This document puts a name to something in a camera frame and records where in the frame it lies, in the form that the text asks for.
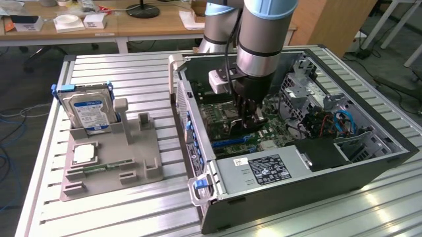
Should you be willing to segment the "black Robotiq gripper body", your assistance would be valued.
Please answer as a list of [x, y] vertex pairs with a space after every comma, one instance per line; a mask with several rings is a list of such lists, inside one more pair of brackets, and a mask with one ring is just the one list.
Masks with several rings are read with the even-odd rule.
[[272, 82], [272, 74], [264, 77], [243, 76], [233, 82], [233, 90], [243, 98], [261, 103]]

